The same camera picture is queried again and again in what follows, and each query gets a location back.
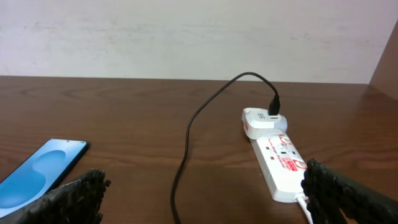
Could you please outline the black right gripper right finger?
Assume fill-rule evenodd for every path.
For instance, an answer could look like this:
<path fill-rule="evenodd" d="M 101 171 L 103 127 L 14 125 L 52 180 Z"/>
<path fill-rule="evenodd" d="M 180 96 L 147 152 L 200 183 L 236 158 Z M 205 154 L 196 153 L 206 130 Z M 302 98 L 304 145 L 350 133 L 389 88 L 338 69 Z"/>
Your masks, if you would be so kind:
<path fill-rule="evenodd" d="M 310 159 L 301 182 L 314 223 L 397 224 L 397 202 Z"/>

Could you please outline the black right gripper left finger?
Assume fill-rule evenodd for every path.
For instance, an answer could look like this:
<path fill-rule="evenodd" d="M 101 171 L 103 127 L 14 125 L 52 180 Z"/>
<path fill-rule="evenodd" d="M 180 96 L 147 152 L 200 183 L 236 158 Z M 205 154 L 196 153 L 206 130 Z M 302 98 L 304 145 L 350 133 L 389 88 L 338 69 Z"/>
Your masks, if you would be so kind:
<path fill-rule="evenodd" d="M 1 224 L 99 224 L 100 206 L 111 184 L 102 169 L 90 169 L 1 218 Z"/>

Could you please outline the blue Galaxy smartphone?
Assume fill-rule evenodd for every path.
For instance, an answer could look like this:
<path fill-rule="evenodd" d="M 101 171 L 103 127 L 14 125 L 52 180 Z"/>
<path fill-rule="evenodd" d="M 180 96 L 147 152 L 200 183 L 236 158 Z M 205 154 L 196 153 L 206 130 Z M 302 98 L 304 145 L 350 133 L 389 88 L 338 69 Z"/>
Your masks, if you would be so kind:
<path fill-rule="evenodd" d="M 1 217 L 56 188 L 88 148 L 82 140 L 48 140 L 1 182 Z"/>

